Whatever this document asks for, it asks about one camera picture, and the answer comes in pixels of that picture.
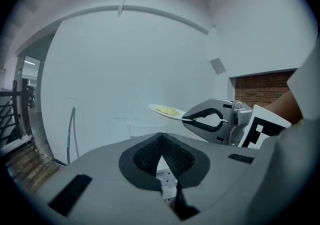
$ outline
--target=food on plate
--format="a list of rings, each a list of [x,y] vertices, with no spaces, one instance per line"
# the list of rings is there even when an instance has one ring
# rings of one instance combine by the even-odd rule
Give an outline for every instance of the food on plate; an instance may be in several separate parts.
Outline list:
[[[180,114],[175,108],[172,107],[156,107],[155,109],[163,114],[168,114],[170,116],[177,116]]]

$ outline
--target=black mesh vent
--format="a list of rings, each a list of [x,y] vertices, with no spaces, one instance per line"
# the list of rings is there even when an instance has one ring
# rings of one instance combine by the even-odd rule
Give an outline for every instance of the black mesh vent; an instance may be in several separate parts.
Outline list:
[[[210,169],[210,160],[202,151],[160,132],[125,150],[119,168],[136,187],[162,191],[156,179],[161,156],[182,189],[199,185]]]
[[[161,158],[162,137],[154,140],[147,146],[137,151],[133,161],[137,167],[146,173],[156,176],[157,166]]]
[[[195,158],[191,153],[165,137],[162,138],[162,155],[176,178],[189,170],[195,163]]]

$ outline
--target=railing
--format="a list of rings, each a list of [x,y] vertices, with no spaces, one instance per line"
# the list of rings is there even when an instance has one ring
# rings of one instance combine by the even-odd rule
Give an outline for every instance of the railing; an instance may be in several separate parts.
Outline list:
[[[13,88],[11,91],[0,91],[0,98],[10,98],[6,104],[0,105],[0,144],[1,149],[7,144],[13,142],[14,140],[22,138],[22,132],[19,122],[18,106],[17,106],[17,97],[20,97],[21,104],[21,117],[23,121],[24,131],[30,136],[32,131],[30,128],[29,114],[28,114],[28,80],[22,79],[22,90],[17,91],[17,81],[13,81]]]

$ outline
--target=wooden floor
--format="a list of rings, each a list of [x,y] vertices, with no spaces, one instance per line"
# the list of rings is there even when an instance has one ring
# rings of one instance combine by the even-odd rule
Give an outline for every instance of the wooden floor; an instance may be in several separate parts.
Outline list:
[[[46,156],[53,158],[45,133],[42,114],[36,108],[29,109],[30,126],[33,134],[31,146]],[[30,191],[37,192],[41,185],[63,166],[54,163],[26,145],[6,158],[6,167],[13,180]]]

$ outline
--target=ceiling light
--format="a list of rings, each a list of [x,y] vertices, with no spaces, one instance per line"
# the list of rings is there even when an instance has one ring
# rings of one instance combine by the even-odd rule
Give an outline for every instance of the ceiling light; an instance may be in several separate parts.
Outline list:
[[[28,63],[28,64],[31,64],[31,65],[36,65],[35,63],[30,62],[30,61],[27,61],[27,60],[25,60],[24,62],[25,62],[25,63]]]

